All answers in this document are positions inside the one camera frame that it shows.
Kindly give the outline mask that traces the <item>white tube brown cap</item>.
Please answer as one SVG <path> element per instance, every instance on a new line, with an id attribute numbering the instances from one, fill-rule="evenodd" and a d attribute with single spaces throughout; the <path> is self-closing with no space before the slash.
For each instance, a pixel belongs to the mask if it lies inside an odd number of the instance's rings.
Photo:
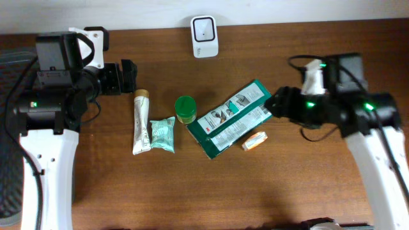
<path id="1" fill-rule="evenodd" d="M 133 155 L 151 149 L 148 133 L 148 113 L 150 107 L 149 92 L 145 89 L 135 91 L 134 98 L 134 144 Z"/>

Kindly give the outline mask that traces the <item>orange snack packet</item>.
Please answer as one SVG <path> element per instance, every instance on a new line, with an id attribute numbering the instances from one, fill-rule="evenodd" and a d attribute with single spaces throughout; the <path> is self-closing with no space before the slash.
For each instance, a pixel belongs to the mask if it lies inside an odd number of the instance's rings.
<path id="1" fill-rule="evenodd" d="M 249 151 L 258 145 L 260 145 L 262 142 L 266 141 L 268 138 L 266 132 L 257 132 L 254 135 L 250 136 L 243 144 L 242 148 L 244 151 Z"/>

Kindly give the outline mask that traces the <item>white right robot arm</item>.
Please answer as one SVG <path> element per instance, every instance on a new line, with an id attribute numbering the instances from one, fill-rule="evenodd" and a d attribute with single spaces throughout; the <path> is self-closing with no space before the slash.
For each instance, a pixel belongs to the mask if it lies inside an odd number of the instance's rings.
<path id="1" fill-rule="evenodd" d="M 279 88 L 265 107 L 301 128 L 335 125 L 359 169 L 374 228 L 408 229 L 408 163 L 396 101 L 368 91 L 359 53 L 307 58 L 305 66 L 288 58 L 302 88 Z"/>

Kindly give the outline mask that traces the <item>green 3M wipes package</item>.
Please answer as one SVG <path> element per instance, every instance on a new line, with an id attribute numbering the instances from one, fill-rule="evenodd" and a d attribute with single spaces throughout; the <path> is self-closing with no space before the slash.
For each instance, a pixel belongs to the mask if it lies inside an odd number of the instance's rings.
<path id="1" fill-rule="evenodd" d="M 187 125 L 190 134 L 213 159 L 272 117 L 265 102 L 272 96 L 254 80 L 226 102 Z"/>

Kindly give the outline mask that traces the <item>mint green tissue pack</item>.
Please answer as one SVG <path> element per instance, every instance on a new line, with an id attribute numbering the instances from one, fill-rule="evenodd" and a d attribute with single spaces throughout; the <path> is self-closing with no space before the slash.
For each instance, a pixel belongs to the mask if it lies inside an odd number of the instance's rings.
<path id="1" fill-rule="evenodd" d="M 161 148 L 174 153 L 175 117 L 151 120 L 151 148 Z"/>

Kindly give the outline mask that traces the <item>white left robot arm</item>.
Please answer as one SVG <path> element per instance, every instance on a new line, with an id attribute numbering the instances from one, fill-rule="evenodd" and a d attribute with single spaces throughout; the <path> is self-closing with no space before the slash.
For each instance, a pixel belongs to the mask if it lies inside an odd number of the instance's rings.
<path id="1" fill-rule="evenodd" d="M 73 168 L 83 115 L 100 95 L 134 93 L 137 66 L 106 63 L 109 33 L 71 27 L 36 37 L 38 64 L 17 99 L 16 143 L 23 150 L 22 229 L 71 229 Z"/>

